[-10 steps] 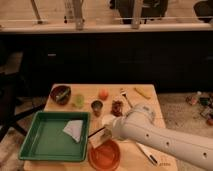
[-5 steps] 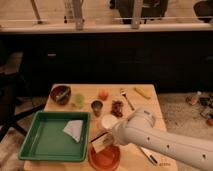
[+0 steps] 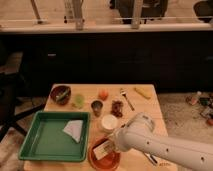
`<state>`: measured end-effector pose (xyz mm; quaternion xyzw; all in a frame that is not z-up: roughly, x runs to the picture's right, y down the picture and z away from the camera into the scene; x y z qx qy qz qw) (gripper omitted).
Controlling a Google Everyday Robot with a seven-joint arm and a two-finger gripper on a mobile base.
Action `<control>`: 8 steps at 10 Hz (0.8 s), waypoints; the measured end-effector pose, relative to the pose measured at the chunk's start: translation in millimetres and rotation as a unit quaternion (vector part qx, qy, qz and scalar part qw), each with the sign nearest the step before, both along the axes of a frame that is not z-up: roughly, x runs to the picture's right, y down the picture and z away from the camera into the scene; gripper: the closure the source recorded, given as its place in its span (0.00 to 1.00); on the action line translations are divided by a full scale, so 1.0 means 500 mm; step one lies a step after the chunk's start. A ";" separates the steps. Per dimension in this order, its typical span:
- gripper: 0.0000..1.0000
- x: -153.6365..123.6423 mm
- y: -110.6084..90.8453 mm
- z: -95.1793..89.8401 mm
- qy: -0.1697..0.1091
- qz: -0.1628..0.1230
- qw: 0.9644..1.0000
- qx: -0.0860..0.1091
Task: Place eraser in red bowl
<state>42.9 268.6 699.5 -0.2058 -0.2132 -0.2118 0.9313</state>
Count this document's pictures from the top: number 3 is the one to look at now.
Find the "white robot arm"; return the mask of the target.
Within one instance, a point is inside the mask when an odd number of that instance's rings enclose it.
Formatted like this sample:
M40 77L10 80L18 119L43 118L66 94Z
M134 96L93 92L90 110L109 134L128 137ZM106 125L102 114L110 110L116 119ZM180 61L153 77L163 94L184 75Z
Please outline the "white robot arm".
M135 149L193 169L213 171L213 145L157 135L155 123L143 113L133 116L113 133L116 149Z

